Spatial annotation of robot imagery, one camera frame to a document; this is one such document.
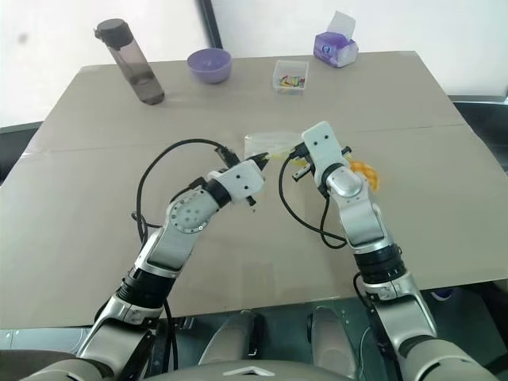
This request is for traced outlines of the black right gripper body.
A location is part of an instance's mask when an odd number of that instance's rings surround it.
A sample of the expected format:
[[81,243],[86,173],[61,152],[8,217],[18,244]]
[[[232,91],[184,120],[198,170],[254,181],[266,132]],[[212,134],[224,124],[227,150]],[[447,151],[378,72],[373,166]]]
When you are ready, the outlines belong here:
[[[347,161],[352,160],[352,149],[349,146],[345,146],[341,149],[341,155]],[[310,159],[297,159],[295,163],[300,167],[295,173],[292,174],[292,179],[298,182],[301,178],[306,176],[308,173],[314,172],[314,165],[310,162]]]

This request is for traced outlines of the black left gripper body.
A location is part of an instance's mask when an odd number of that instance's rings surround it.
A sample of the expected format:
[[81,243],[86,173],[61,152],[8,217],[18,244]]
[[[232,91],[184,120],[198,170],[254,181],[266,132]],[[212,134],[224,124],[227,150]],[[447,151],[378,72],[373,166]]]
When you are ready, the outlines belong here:
[[[249,159],[249,160],[253,160],[253,161],[256,163],[257,167],[259,168],[259,163],[260,163],[260,161],[261,161],[261,160],[257,159],[257,158],[256,158],[256,155],[254,155],[254,156],[250,156],[248,159]],[[252,196],[248,196],[248,197],[246,198],[246,200],[247,200],[247,202],[248,202],[248,204],[249,204],[250,206],[254,206],[254,205],[256,204],[256,200],[255,200]]]

